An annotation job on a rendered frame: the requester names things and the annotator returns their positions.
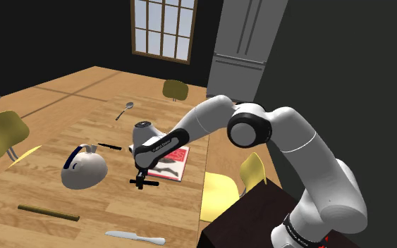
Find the wooden table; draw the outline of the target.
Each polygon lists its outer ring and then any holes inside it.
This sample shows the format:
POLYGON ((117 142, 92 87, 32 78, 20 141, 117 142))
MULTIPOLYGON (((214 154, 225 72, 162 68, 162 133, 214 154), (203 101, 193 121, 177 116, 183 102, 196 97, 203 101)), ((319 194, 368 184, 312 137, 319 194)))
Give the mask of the wooden table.
POLYGON ((159 186, 142 190, 129 183, 137 174, 128 150, 134 125, 148 120, 168 132, 190 109, 180 101, 118 95, 1 173, 0 248, 196 248, 207 138, 190 144, 181 182, 160 180, 159 186), (116 120, 130 101, 134 106, 116 120), (70 190, 61 182, 61 170, 80 144, 97 145, 108 173, 94 187, 70 190), (70 213, 80 220, 20 210, 19 204, 70 213), (106 231, 163 237, 166 244, 112 237, 106 231))

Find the red and white magazine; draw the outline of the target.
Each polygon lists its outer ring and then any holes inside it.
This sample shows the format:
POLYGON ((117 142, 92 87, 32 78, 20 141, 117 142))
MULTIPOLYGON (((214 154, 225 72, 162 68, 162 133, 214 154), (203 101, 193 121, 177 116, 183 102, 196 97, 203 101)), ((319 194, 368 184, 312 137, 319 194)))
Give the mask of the red and white magazine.
POLYGON ((189 147, 180 147, 167 154, 159 159, 153 169, 148 170, 148 176, 180 182, 183 178, 189 151, 189 147))

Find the silver table knife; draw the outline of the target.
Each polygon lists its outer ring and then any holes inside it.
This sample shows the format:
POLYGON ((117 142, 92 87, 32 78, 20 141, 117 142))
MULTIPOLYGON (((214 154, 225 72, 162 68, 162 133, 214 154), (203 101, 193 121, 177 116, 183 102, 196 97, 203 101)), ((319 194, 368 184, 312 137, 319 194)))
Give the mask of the silver table knife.
POLYGON ((145 241, 145 242, 151 242, 153 244, 157 245, 165 245, 166 240, 163 237, 143 237, 143 236, 138 236, 137 234, 133 232, 124 232, 124 231, 106 231, 105 235, 112 236, 112 237, 120 237, 120 238, 126 238, 130 240, 140 240, 140 241, 145 241))

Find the grey metal spoon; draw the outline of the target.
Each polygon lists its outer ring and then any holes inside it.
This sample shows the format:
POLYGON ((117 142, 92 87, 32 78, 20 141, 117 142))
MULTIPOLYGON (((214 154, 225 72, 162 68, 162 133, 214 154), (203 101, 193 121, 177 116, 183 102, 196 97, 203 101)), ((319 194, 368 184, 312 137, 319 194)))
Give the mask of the grey metal spoon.
POLYGON ((122 112, 116 117, 116 120, 118 120, 126 110, 131 109, 133 106, 134 106, 134 103, 133 103, 133 102, 131 102, 131 101, 128 102, 128 103, 126 104, 126 107, 125 107, 125 108, 122 110, 122 112))

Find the yellow-green chair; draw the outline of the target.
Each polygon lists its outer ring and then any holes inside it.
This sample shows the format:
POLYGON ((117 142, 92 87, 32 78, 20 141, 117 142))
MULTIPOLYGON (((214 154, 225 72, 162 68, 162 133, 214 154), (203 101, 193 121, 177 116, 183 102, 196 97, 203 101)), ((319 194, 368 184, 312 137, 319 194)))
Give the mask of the yellow-green chair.
POLYGON ((18 156, 13 147, 25 140, 30 134, 29 127, 23 122, 22 118, 12 110, 0 112, 0 158, 7 154, 12 160, 11 166, 30 155, 40 146, 34 147, 23 155, 18 156))
POLYGON ((163 85, 162 94, 173 101, 184 101, 188 97, 188 85, 178 80, 166 80, 163 85))
POLYGON ((241 164, 240 178, 245 186, 241 194, 238 193, 238 187, 230 177, 217 173, 205 173, 201 221, 211 223, 258 183, 267 183, 264 164, 256 152, 252 152, 241 164))

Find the olive wooden stick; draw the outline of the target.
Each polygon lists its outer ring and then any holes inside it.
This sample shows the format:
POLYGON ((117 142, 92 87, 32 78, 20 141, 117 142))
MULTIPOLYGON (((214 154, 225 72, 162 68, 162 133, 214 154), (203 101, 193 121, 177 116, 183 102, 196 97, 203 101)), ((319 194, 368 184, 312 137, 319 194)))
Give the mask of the olive wooden stick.
POLYGON ((79 221, 80 220, 80 217, 77 215, 73 215, 70 213, 64 213, 64 212, 60 212, 60 211, 55 211, 55 210, 51 210, 51 209, 44 209, 44 208, 37 207, 37 206, 30 206, 30 205, 26 205, 26 204, 19 204, 18 209, 33 212, 33 213, 43 214, 43 215, 47 215, 47 216, 62 218, 62 219, 70 220, 70 221, 79 221))

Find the dark robot stand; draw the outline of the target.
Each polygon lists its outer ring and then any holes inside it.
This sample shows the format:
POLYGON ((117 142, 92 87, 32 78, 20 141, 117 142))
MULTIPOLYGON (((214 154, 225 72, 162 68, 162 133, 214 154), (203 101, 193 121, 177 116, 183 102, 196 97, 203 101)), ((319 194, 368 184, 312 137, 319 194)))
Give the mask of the dark robot stand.
POLYGON ((359 248, 320 217, 311 196, 295 202, 270 180, 260 182, 209 224, 197 248, 359 248))

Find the wooden framed window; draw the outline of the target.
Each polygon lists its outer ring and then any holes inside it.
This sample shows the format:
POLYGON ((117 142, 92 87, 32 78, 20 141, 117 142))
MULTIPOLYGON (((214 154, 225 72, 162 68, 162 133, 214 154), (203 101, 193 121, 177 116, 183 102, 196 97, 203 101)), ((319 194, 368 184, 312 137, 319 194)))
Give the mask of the wooden framed window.
POLYGON ((130 0, 131 51, 189 64, 198 0, 130 0))

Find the grey refrigerator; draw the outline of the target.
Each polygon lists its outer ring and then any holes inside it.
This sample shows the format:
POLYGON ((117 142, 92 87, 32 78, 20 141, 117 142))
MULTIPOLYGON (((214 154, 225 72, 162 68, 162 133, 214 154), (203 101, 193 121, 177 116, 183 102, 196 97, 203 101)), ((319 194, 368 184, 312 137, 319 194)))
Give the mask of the grey refrigerator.
POLYGON ((207 96, 252 101, 288 0, 224 0, 207 96))

